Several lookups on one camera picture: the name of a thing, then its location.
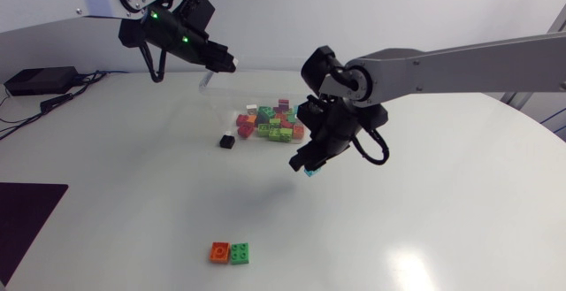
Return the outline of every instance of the orange lego brick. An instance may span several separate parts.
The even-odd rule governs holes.
[[[230,254],[229,242],[213,242],[210,248],[210,261],[217,264],[227,264]]]
[[[252,126],[256,125],[257,115],[248,115],[248,123]]]

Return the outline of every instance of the round white table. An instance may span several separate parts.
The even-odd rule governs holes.
[[[202,76],[112,75],[0,142],[0,181],[69,185],[7,290],[566,289],[566,145],[521,112],[393,100],[389,162],[352,148],[308,178],[297,145],[218,147]],[[248,242],[250,263],[209,263],[213,241]]]

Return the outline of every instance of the white wall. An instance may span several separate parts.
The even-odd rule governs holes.
[[[217,8],[207,29],[211,40],[227,45],[241,60],[241,67],[263,68],[297,68],[316,47],[325,44],[336,51],[339,59],[347,61],[389,47],[435,50],[544,34],[566,3],[566,0],[211,1]],[[117,20],[76,19],[0,34],[0,81],[22,68],[41,66],[75,65],[81,72],[145,71],[139,51],[119,43],[118,29]],[[169,58],[169,71],[199,68],[176,57]],[[566,106],[564,96],[552,102]]]

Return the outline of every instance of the transparent plastic container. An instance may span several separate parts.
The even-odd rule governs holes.
[[[208,72],[199,85],[201,94],[207,96],[214,113],[218,118],[222,130],[220,134],[231,134],[236,138],[244,139],[237,133],[236,119],[238,115],[247,115],[247,106],[251,104],[277,107],[279,99],[289,101],[289,108],[306,102],[310,93],[301,74],[296,71],[265,71],[249,70],[236,73]],[[308,138],[309,130],[306,126],[301,139],[292,139],[291,142],[302,143]],[[268,142],[267,137],[260,137],[255,128],[248,141]]]

